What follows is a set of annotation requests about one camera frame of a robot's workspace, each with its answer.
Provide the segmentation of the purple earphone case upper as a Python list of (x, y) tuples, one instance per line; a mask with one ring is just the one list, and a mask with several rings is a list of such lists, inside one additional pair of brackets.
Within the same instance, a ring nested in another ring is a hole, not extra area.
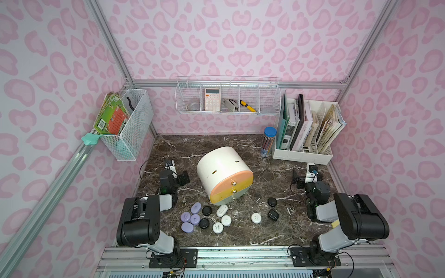
[(191, 207), (191, 213), (192, 213), (192, 214), (198, 214), (198, 213), (200, 212), (201, 208), (202, 208), (201, 203), (196, 202), (196, 203), (194, 203), (193, 206)]

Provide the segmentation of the white mesh side basket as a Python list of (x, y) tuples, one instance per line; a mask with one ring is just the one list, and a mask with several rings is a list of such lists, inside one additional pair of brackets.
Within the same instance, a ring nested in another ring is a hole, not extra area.
[[(146, 90), (128, 89), (120, 97), (130, 118), (120, 135), (102, 135), (101, 139), (118, 161), (135, 161), (148, 133), (154, 111)], [(134, 111), (126, 97), (131, 99)]]

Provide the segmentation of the black earphone case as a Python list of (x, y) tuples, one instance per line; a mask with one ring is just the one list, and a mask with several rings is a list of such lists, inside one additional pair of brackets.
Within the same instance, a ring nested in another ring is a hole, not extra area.
[(199, 221), (199, 227), (201, 229), (207, 229), (210, 226), (210, 222), (207, 218), (203, 218)]
[(210, 207), (210, 206), (204, 206), (203, 208), (202, 208), (202, 214), (204, 215), (204, 216), (209, 216), (209, 215), (211, 215), (212, 214), (212, 208)]
[(280, 215), (279, 215), (279, 213), (278, 213), (276, 210), (271, 209), (271, 210), (269, 210), (269, 212), (268, 212), (268, 217), (269, 217), (271, 220), (278, 221)]
[(275, 198), (268, 198), (267, 203), (270, 207), (276, 207), (278, 201)]

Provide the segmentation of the white earphone case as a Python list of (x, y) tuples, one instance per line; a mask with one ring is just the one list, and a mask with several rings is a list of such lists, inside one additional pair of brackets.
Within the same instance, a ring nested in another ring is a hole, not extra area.
[(213, 224), (212, 230), (215, 234), (221, 234), (224, 230), (224, 226), (221, 222), (216, 222)]
[(252, 221), (252, 223), (254, 223), (254, 224), (260, 224), (261, 221), (262, 221), (261, 214), (260, 214), (260, 213), (253, 213), (253, 214), (251, 215), (251, 221)]
[(231, 219), (231, 217), (229, 215), (224, 215), (221, 218), (221, 223), (222, 223), (223, 226), (229, 227), (231, 225), (231, 223), (232, 223), (232, 219)]

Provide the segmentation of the grey stapler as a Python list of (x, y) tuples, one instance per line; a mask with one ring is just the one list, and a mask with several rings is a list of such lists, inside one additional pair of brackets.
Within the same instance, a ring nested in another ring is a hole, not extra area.
[(224, 104), (224, 106), (231, 112), (238, 112), (239, 111), (239, 104), (236, 100), (234, 99), (226, 99), (224, 98), (222, 100), (222, 103)]

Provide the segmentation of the beige paper stack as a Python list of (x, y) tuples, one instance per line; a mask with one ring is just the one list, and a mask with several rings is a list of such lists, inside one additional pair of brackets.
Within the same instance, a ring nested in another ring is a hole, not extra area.
[(321, 127), (316, 136), (318, 153), (325, 152), (345, 127), (346, 121), (341, 114), (340, 106), (336, 103), (331, 104), (322, 118)]

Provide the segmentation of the mint green wall hook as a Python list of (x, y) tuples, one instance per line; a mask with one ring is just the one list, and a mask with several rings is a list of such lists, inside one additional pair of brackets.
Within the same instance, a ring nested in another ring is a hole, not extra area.
[(85, 145), (97, 145), (101, 137), (101, 134), (87, 133), (82, 136), (81, 140)]

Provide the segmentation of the yellow drawer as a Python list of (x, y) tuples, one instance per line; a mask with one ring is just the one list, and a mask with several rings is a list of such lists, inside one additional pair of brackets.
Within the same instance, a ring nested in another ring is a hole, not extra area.
[(209, 197), (210, 202), (215, 205), (215, 203), (222, 200), (223, 198), (228, 197), (232, 193), (240, 192), (245, 188), (251, 188), (251, 185), (237, 184), (233, 186), (232, 184), (229, 184), (229, 185), (216, 186), (210, 194)]

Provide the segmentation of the white round drawer cabinet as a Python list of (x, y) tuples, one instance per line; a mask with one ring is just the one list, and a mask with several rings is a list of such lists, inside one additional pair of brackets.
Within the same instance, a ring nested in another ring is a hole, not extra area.
[(221, 147), (209, 152), (197, 165), (198, 177), (208, 197), (223, 179), (245, 170), (251, 171), (232, 147)]

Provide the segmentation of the yellow sticky note pad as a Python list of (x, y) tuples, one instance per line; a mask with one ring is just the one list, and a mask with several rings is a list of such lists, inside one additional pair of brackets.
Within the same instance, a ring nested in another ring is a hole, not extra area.
[(340, 220), (336, 220), (335, 222), (331, 223), (332, 228), (336, 228), (337, 226), (339, 226), (340, 224)]

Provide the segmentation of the black book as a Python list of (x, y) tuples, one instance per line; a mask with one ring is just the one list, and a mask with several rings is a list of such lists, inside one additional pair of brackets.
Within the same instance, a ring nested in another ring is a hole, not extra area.
[(297, 139), (305, 121), (304, 95), (299, 94), (296, 104), (297, 104), (296, 106), (297, 124), (294, 129), (292, 141), (290, 144), (290, 150), (292, 151), (297, 150)]

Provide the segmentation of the white earphone case lower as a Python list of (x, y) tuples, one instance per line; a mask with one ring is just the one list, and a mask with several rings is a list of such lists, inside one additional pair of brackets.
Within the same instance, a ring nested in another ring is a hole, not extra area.
[(221, 234), (224, 230), (224, 226), (221, 222), (216, 222), (213, 224), (212, 230), (215, 234)]

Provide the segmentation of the orange top drawer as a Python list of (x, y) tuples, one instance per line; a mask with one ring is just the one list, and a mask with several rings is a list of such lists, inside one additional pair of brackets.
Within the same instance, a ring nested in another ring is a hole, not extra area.
[(216, 186), (229, 185), (229, 184), (232, 184), (233, 186), (237, 184), (252, 185), (252, 183), (253, 183), (253, 172), (245, 170), (223, 179)]

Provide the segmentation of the purple earphone case middle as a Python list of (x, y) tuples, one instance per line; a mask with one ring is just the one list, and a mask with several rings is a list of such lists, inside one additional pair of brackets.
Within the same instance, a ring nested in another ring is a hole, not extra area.
[(193, 215), (190, 217), (190, 223), (191, 223), (192, 225), (198, 225), (199, 222), (200, 222), (200, 220), (201, 220), (201, 217), (200, 217), (199, 214), (193, 214)]

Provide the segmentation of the white earphone case right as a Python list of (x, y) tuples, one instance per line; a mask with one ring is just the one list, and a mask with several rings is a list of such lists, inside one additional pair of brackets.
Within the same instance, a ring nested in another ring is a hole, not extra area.
[(260, 224), (261, 221), (262, 221), (261, 214), (260, 214), (260, 213), (253, 213), (253, 214), (251, 215), (251, 221), (252, 221), (252, 223), (254, 223), (254, 224)]

